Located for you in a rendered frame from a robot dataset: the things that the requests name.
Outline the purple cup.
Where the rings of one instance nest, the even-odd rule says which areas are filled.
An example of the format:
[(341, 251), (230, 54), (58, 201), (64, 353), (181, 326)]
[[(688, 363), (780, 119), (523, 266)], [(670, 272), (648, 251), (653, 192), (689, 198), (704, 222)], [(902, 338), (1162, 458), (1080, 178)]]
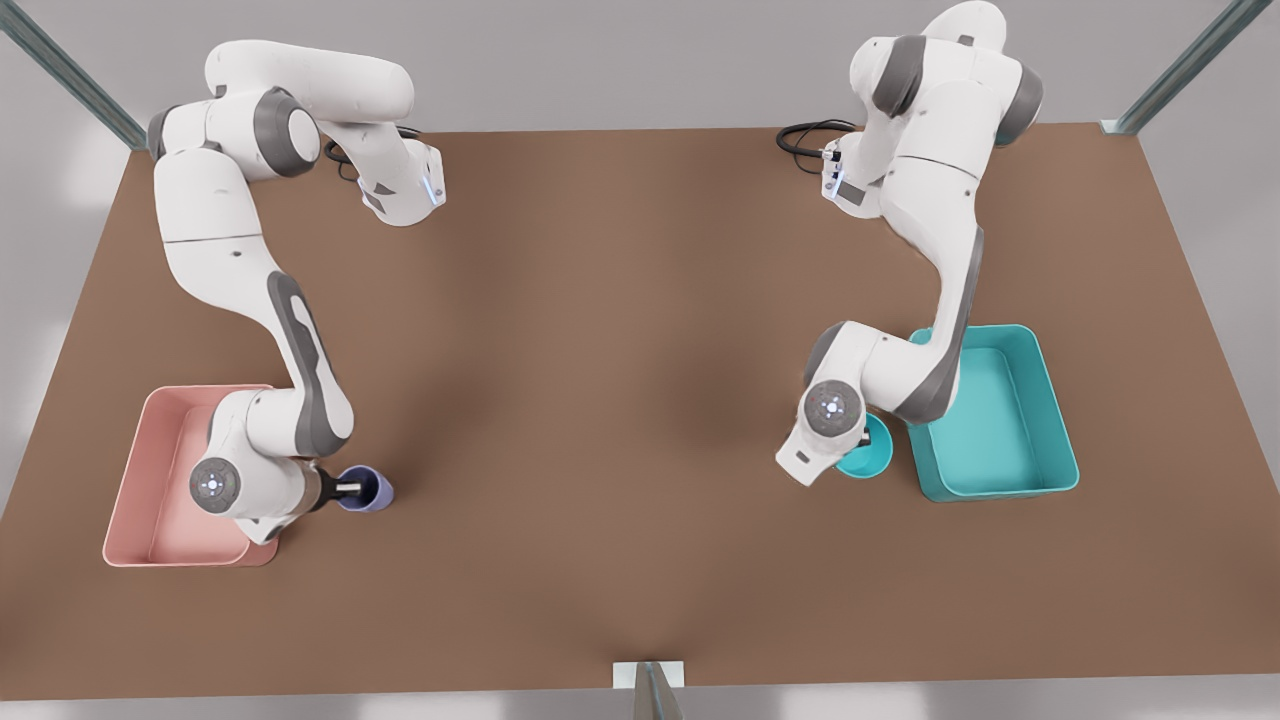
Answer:
[[(365, 492), (361, 495), (338, 495), (338, 483), (362, 483)], [(376, 512), (385, 509), (396, 497), (390, 482), (380, 471), (366, 465), (346, 469), (338, 475), (337, 484), (335, 501), (351, 512)]]

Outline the teal bowl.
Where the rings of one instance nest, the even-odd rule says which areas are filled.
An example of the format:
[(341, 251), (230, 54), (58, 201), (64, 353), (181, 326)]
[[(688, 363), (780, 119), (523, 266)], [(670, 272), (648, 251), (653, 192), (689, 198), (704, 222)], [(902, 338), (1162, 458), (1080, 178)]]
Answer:
[(869, 479), (887, 469), (893, 456), (893, 438), (888, 427), (876, 415), (870, 429), (872, 442), (865, 447), (855, 447), (835, 465), (846, 477)]

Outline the teal box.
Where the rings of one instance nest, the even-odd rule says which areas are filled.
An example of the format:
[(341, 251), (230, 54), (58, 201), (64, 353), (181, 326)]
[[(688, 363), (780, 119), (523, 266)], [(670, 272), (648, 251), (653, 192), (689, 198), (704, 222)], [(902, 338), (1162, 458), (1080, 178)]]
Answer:
[(1030, 498), (1080, 479), (1041, 343), (1025, 325), (969, 327), (950, 410), (908, 436), (933, 502)]

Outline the pink box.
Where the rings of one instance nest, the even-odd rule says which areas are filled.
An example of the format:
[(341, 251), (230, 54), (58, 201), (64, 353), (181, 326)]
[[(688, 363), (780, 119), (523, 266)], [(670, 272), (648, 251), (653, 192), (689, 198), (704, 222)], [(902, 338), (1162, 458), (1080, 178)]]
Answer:
[(207, 447), (216, 405), (236, 386), (168, 386), (145, 400), (122, 477), (102, 560), (114, 568), (238, 568), (270, 562), (256, 544), (189, 497), (191, 468)]

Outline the silver frame post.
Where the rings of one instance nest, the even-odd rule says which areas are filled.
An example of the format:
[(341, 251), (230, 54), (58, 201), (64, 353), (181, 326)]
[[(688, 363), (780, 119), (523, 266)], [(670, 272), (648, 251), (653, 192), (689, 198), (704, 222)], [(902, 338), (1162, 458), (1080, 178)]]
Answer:
[(614, 662), (614, 689), (634, 692), (632, 720), (685, 720), (675, 689), (685, 688), (684, 661)]
[(146, 136), (140, 123), (15, 0), (0, 0), (0, 29), (129, 150), (146, 149)]
[(1101, 131), (1108, 136), (1138, 136), (1272, 3), (1230, 0), (1119, 118), (1100, 122)]

